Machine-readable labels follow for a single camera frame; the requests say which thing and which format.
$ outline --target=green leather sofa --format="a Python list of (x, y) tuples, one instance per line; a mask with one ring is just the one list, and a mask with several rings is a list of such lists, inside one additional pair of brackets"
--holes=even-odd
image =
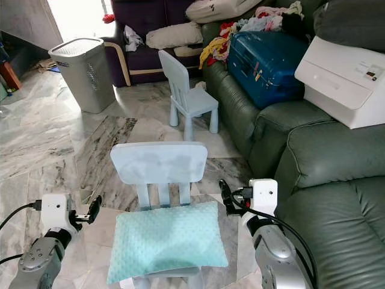
[[(312, 33), (323, 1), (301, 3)], [(219, 30), (203, 25), (203, 45)], [(350, 130), (304, 100), (259, 110), (220, 62), (205, 64), (203, 77), (254, 177), (278, 181), (276, 215), (307, 241), (319, 288), (385, 288), (385, 125)]]

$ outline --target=light blue pillow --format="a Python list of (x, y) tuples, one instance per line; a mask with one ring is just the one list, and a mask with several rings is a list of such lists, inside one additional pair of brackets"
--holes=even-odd
[(116, 218), (107, 284), (187, 267), (226, 267), (218, 203), (123, 213)]

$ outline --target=yellow clothing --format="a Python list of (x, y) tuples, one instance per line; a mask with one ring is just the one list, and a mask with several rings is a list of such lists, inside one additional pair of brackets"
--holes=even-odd
[(225, 44), (226, 42), (227, 38), (223, 37), (216, 37), (211, 40), (211, 42), (205, 48), (203, 48), (203, 51), (200, 54), (199, 69), (202, 69), (203, 63), (208, 58), (208, 56), (210, 56), (210, 54), (213, 54), (214, 50), (219, 51), (222, 48), (223, 44)]

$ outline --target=floor tile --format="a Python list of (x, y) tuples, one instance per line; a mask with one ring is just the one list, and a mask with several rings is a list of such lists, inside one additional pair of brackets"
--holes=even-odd
[(120, 182), (109, 153), (117, 143), (127, 142), (135, 123), (135, 119), (106, 117), (76, 154), (82, 200), (92, 194), (100, 194), (103, 197), (103, 205), (111, 207), (114, 196), (126, 195), (121, 193), (121, 190), (127, 188)]
[(262, 289), (262, 275), (260, 270), (247, 275), (224, 289)]
[[(199, 80), (192, 79), (191, 85)], [(185, 118), (180, 116), (175, 128), (169, 125), (168, 82), (115, 89), (116, 101), (101, 113), (90, 114), (80, 111), (60, 73), (32, 71), (22, 81), (23, 88), (0, 104), (6, 114), (0, 119), (0, 220), (11, 205), (25, 204), (45, 193), (70, 193), (78, 213), (88, 210), (81, 202), (101, 194), (106, 208), (70, 243), (54, 288), (119, 288), (105, 283), (115, 219), (122, 213), (114, 209), (133, 211), (138, 198), (135, 188), (117, 176), (109, 152), (117, 143), (183, 140)], [(203, 180), (191, 186), (191, 199), (192, 203), (218, 201), (229, 266), (204, 267), (203, 276), (207, 289), (249, 288), (258, 278), (253, 249), (238, 218), (226, 216), (218, 180), (226, 179), (234, 190), (247, 185), (251, 172), (226, 127), (221, 124), (219, 133), (211, 134), (209, 121), (209, 113), (193, 119), (196, 140), (206, 145), (209, 159)], [(17, 193), (8, 197), (4, 193), (8, 191)], [(171, 203), (178, 204), (178, 186), (171, 185), (170, 192)], [(155, 186), (150, 187), (150, 198), (154, 204), (159, 201)], [(39, 212), (26, 210), (15, 216), (0, 234), (0, 258), (22, 253), (42, 231)], [(1, 288), (8, 286), (16, 268), (17, 260), (0, 266)], [(186, 289), (186, 283), (180, 278), (155, 279), (152, 288)]]
[[(0, 234), (0, 259), (8, 258), (14, 255), (24, 253), (24, 229), (7, 223)], [(11, 260), (0, 266), (0, 279), (2, 272), (14, 276), (17, 272), (17, 262), (19, 260)]]
[(73, 155), (69, 133), (67, 122), (25, 125), (2, 132), (0, 180)]
[[(28, 173), (8, 178), (0, 182), (0, 223), (5, 220), (14, 210), (26, 205), (27, 202)], [(25, 214), (24, 209), (13, 216), (8, 223), (24, 228)]]
[(201, 194), (220, 194), (218, 182), (224, 179), (231, 191), (248, 186), (251, 170), (243, 158), (208, 158), (203, 179), (197, 183)]
[(241, 218), (238, 219), (238, 263), (236, 279), (240, 280), (258, 269), (257, 261), (255, 260), (255, 249), (253, 238), (250, 231), (242, 225)]

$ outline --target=blue suitcase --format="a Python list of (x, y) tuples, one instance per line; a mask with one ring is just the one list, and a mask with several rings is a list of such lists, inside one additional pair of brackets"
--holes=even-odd
[(262, 109), (303, 97), (304, 86), (294, 72), (307, 48), (305, 42), (285, 33), (241, 32), (231, 39), (227, 67)]

